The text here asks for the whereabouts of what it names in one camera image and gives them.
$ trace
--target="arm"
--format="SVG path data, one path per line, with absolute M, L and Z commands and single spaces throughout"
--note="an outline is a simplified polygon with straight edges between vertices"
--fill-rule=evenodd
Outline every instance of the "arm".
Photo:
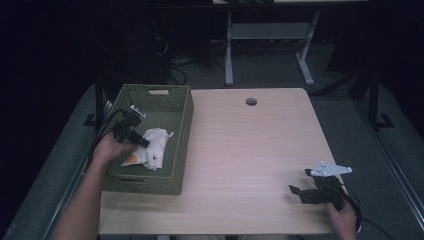
M 106 134 L 94 150 L 93 159 L 81 185 L 63 211 L 53 239 L 96 239 L 100 221 L 100 199 L 109 162 L 135 145 L 116 142 Z
M 343 199 L 343 209 L 337 211 L 333 203 L 326 203 L 331 227 L 338 240 L 356 240 L 356 214 L 352 206 Z

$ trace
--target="person's right hand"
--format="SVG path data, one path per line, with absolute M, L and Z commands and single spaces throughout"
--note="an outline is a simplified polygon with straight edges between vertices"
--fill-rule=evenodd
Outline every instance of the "person's right hand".
M 356 240 L 356 213 L 343 199 L 343 209 L 337 211 L 333 203 L 325 203 L 331 227 L 339 240 Z
M 125 151 L 135 150 L 136 144 L 118 143 L 113 137 L 113 133 L 104 135 L 94 149 L 92 162 L 108 164 L 111 160 L 121 156 Z

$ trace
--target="box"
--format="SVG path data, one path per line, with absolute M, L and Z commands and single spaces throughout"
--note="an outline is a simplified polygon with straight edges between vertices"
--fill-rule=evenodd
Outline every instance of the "box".
M 163 128 L 174 135 L 168 140 L 161 169 L 149 170 L 142 165 L 121 167 L 131 152 L 113 160 L 104 182 L 105 191 L 180 195 L 193 116 L 193 99 L 188 86 L 124 85 L 112 106 L 131 112 L 131 105 L 146 114 L 135 131 L 143 135 L 147 129 Z M 118 113 L 105 128 L 111 131 Z

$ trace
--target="metal stand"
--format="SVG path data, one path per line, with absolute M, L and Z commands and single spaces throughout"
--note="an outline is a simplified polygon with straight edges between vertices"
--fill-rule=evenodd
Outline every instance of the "metal stand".
M 103 90 L 101 85 L 101 79 L 100 76 L 97 77 L 96 82 L 94 83 L 94 89 L 96 94 L 96 115 L 89 114 L 87 118 L 85 119 L 84 126 L 95 126 L 94 130 L 99 130 L 101 124 L 103 123 L 104 119 L 104 102 L 103 102 Z
M 227 54 L 225 56 L 225 84 L 227 86 L 234 84 L 231 62 L 232 39 L 304 39 L 305 45 L 300 53 L 296 53 L 296 59 L 306 84 L 313 85 L 314 80 L 305 59 L 311 45 L 319 14 L 320 11 L 315 11 L 312 20 L 307 23 L 232 23 L 231 12 L 229 12 L 227 21 Z
M 394 125 L 390 120 L 389 116 L 385 113 L 381 113 L 380 116 L 384 122 L 378 122 L 378 81 L 375 73 L 371 77 L 370 83 L 370 95 L 368 99 L 368 121 L 375 131 L 380 131 L 380 128 L 393 128 Z

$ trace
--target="black clamp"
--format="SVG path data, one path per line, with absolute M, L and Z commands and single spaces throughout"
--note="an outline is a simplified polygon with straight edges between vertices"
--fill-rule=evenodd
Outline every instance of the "black clamp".
M 341 200 L 344 190 L 339 179 L 335 176 L 312 176 L 311 172 L 311 169 L 305 169 L 306 175 L 314 179 L 316 189 L 302 191 L 297 187 L 289 185 L 291 192 L 298 195 L 303 204 L 332 202 L 337 210 L 341 210 L 343 208 Z
M 122 143 L 125 139 L 133 144 L 147 148 L 150 144 L 148 140 L 135 132 L 135 128 L 141 123 L 140 114 L 136 111 L 127 112 L 122 110 L 123 120 L 116 122 L 112 127 L 113 135 L 117 142 Z

